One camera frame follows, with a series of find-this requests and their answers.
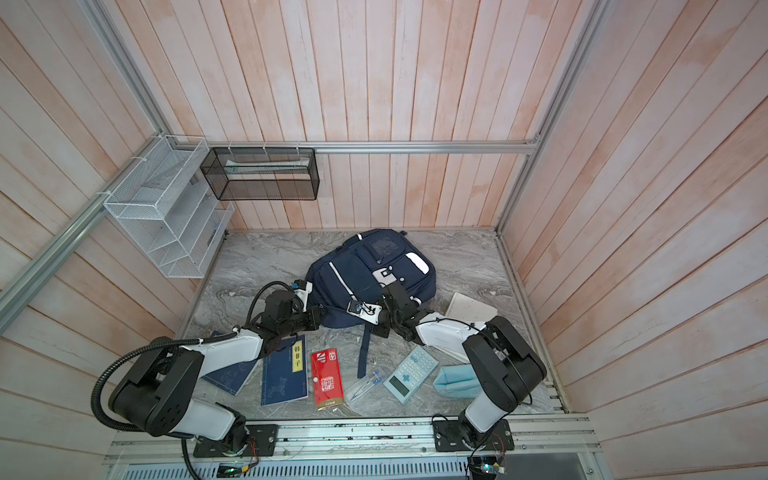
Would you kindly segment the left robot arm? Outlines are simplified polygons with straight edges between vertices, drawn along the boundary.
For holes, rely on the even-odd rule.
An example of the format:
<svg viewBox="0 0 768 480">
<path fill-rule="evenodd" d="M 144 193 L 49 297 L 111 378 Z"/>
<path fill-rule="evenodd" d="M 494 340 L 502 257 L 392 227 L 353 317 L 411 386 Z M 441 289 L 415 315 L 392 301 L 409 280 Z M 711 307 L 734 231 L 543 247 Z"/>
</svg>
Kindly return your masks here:
<svg viewBox="0 0 768 480">
<path fill-rule="evenodd" d="M 250 313 L 229 333 L 171 339 L 158 337 L 108 366 L 91 393 L 94 417 L 127 432 L 175 438 L 202 437 L 241 444 L 248 436 L 244 416 L 194 398 L 198 380 L 235 364 L 258 361 L 290 335 L 319 329 L 328 309 L 304 289 L 278 290 L 264 311 Z"/>
</svg>

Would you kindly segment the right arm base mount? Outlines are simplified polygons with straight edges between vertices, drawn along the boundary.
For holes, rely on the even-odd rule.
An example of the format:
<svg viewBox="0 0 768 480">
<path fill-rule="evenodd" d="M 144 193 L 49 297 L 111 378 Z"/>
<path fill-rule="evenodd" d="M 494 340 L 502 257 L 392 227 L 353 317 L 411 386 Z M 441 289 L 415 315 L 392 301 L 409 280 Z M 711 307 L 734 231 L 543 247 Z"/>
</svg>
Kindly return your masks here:
<svg viewBox="0 0 768 480">
<path fill-rule="evenodd" d="M 488 431 L 479 432 L 463 417 L 448 419 L 435 415 L 430 424 L 433 429 L 435 449 L 438 452 L 511 451 L 515 448 L 511 429 L 506 419 L 498 420 Z"/>
</svg>

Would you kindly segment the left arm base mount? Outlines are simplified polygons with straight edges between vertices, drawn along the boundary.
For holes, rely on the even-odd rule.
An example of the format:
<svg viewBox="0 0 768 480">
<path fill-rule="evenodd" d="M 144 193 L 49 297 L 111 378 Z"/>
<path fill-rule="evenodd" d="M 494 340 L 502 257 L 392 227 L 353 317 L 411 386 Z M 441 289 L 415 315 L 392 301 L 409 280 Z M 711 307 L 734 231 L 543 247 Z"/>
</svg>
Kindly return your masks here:
<svg viewBox="0 0 768 480">
<path fill-rule="evenodd" d="M 275 451 L 279 426 L 277 424 L 237 425 L 233 433 L 222 440 L 201 438 L 193 450 L 195 458 L 262 458 Z"/>
</svg>

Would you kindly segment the navy blue student backpack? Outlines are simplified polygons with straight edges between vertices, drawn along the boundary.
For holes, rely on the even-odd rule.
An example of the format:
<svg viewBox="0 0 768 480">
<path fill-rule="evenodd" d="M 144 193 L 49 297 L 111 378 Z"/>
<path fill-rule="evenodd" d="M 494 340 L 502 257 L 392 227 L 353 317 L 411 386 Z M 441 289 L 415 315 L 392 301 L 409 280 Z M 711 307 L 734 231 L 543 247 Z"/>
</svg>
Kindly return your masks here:
<svg viewBox="0 0 768 480">
<path fill-rule="evenodd" d="M 437 291 L 433 263 L 411 243 L 407 233 L 382 228 L 347 239 L 310 265 L 305 280 L 312 285 L 309 304 L 327 309 L 325 327 L 364 327 L 357 365 L 359 379 L 367 374 L 371 335 L 381 335 L 382 329 L 348 313 L 348 305 L 353 301 L 377 303 L 384 287 L 391 283 L 401 283 L 421 303 L 433 299 Z"/>
</svg>

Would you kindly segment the dark blue book underneath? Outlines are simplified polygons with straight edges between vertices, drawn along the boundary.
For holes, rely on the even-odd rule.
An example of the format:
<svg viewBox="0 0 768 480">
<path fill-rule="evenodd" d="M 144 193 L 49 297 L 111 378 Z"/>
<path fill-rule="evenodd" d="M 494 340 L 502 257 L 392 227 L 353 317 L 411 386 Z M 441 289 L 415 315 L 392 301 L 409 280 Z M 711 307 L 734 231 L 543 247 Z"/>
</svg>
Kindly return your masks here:
<svg viewBox="0 0 768 480">
<path fill-rule="evenodd" d="M 239 362 L 208 373 L 201 377 L 202 380 L 236 396 L 243 389 L 254 373 L 258 360 Z"/>
</svg>

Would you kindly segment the blue book yellow label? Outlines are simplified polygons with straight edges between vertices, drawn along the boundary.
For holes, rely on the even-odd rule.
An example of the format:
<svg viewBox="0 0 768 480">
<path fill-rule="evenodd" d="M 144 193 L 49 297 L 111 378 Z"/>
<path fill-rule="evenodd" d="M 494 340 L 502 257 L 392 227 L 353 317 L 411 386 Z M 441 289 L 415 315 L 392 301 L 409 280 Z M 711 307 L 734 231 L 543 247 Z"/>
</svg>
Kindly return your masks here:
<svg viewBox="0 0 768 480">
<path fill-rule="evenodd" d="M 269 406 L 308 396 L 305 336 L 281 341 L 263 362 L 261 405 Z"/>
</svg>

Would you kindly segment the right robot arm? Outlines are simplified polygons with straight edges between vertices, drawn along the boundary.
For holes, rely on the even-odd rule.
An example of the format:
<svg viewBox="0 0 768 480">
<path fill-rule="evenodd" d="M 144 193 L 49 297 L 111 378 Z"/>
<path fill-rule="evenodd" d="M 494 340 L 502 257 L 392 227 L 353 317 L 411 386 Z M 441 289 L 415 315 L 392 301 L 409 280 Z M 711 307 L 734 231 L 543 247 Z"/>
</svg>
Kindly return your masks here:
<svg viewBox="0 0 768 480">
<path fill-rule="evenodd" d="M 434 433 L 475 447 L 544 381 L 547 369 L 534 349 L 505 318 L 479 323 L 445 317 L 419 305 L 399 283 L 382 290 L 379 324 L 419 346 L 464 353 L 480 393 L 456 420 L 440 420 Z"/>
</svg>

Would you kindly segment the white notebook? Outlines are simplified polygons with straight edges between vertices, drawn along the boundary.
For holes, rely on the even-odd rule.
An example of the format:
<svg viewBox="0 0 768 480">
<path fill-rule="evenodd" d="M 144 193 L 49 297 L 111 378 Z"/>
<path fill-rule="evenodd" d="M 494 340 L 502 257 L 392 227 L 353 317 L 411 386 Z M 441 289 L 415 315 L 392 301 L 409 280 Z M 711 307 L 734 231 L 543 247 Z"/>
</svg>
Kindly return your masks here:
<svg viewBox="0 0 768 480">
<path fill-rule="evenodd" d="M 498 310 L 461 293 L 454 293 L 445 312 L 451 319 L 467 323 L 485 323 L 498 315 Z"/>
</svg>

